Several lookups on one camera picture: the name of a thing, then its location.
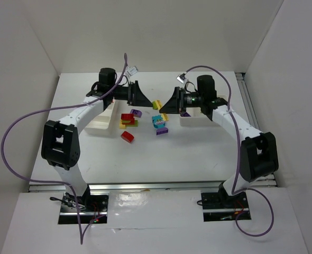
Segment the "red green yellow lego stack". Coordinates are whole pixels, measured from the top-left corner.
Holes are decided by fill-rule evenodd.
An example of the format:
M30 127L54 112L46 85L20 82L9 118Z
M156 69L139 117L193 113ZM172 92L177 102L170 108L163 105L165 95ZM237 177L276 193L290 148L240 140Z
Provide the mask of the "red green yellow lego stack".
M152 105L153 105L153 109L154 110L158 110L159 111L162 108L162 104L161 104L160 100L153 101ZM166 113L161 113L161 117L163 118L164 121L168 121L169 120L169 118L168 118Z

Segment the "red curved lego brick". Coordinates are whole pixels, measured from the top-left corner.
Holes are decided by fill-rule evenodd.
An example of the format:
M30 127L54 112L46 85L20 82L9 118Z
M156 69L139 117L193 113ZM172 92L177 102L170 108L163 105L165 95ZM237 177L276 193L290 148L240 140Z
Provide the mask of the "red curved lego brick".
M125 140L126 142L128 142L128 143L132 143L134 141L134 136L131 133L127 132L127 131L124 131L121 134L121 138L123 140Z

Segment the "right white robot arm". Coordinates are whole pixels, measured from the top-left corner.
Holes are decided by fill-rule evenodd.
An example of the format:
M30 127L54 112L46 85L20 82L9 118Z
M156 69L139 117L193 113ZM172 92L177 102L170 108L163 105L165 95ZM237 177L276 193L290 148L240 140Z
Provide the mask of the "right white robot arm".
M222 127L237 144L237 165L234 176L220 184L221 199L228 200L246 190L250 183L278 170L276 138L271 132L252 127L236 114L229 101L217 96L211 75L197 77L197 90L187 92L176 87L160 113L181 114L187 108L200 108L208 119Z

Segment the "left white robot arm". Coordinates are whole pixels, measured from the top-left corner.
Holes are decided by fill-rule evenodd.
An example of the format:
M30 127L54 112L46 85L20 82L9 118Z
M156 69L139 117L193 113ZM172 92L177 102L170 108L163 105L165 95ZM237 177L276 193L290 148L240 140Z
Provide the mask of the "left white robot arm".
M90 195L90 188L84 181L78 160L80 158L79 135L98 115L104 112L114 99L127 101L128 105L152 107L150 100L142 93L137 81L127 87L120 85L122 77L112 68L102 68L98 81L87 93L82 106L77 107L67 116L49 120L44 125L41 156L59 174L71 196L85 199Z

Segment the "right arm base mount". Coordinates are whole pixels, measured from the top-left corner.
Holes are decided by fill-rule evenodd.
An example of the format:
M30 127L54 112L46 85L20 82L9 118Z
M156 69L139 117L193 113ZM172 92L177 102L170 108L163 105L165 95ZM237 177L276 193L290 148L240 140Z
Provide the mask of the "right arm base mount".
M203 209L204 222L251 220L251 213L245 192L227 196L219 187L216 192L203 192L196 204Z

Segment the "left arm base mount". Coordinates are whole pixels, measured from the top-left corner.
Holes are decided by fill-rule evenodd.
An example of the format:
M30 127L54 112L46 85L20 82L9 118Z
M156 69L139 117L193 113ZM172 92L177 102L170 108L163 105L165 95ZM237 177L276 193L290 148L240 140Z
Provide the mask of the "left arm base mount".
M64 193L62 198L50 197L50 201L60 203L58 224L78 224L76 202L72 195ZM90 189L83 197L78 197L81 224L106 224L108 211L108 194L93 195Z

